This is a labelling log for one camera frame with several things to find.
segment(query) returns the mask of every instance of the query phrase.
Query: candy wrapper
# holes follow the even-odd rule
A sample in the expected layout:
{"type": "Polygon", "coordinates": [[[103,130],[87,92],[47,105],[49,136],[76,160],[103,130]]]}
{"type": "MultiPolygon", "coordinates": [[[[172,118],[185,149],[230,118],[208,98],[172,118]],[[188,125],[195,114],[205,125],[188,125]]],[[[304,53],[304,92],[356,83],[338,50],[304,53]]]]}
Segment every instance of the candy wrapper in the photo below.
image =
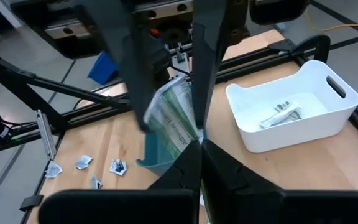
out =
{"type": "Polygon", "coordinates": [[[102,183],[95,175],[93,175],[91,177],[91,186],[92,186],[92,189],[95,189],[95,190],[99,190],[102,187],[102,183]]]}
{"type": "Polygon", "coordinates": [[[50,161],[45,177],[56,178],[61,172],[63,172],[63,169],[56,162],[50,161]]]}
{"type": "Polygon", "coordinates": [[[111,162],[109,171],[122,176],[124,175],[126,170],[127,170],[126,162],[121,162],[119,159],[114,159],[111,162]]]}
{"type": "Polygon", "coordinates": [[[185,78],[179,75],[157,90],[143,117],[174,158],[190,142],[201,143],[204,138],[196,127],[191,89],[185,78]]]}
{"type": "Polygon", "coordinates": [[[75,162],[75,167],[79,170],[85,169],[90,165],[92,159],[90,156],[83,155],[75,162]]]}

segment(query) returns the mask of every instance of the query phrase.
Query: wooden table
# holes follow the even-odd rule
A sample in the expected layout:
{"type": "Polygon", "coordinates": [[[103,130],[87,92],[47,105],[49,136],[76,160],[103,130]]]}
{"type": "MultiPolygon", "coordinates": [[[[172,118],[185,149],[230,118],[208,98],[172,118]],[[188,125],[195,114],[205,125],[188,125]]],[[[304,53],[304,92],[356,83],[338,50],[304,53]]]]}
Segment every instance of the wooden table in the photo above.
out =
{"type": "MultiPolygon", "coordinates": [[[[275,30],[250,37],[228,49],[225,59],[235,57],[282,40],[275,30]]],[[[262,70],[214,87],[208,116],[210,140],[226,150],[256,173],[284,189],[358,189],[358,130],[351,123],[336,136],[296,146],[254,154],[244,147],[231,113],[225,89],[231,83],[250,87],[294,74],[299,69],[294,62],[262,70]]],[[[102,92],[117,95],[124,86],[102,92]]],[[[139,167],[135,160],[144,158],[144,134],[139,131],[133,112],[67,131],[55,161],[63,172],[56,179],[45,180],[40,194],[45,198],[64,189],[88,189],[92,175],[103,183],[103,189],[146,189],[158,177],[139,167]],[[94,158],[86,170],[77,170],[75,161],[83,154],[94,158]],[[128,164],[124,177],[109,172],[113,159],[128,164]]],[[[37,223],[38,208],[34,208],[27,223],[37,223]]],[[[205,211],[200,210],[200,223],[205,211]]]]}

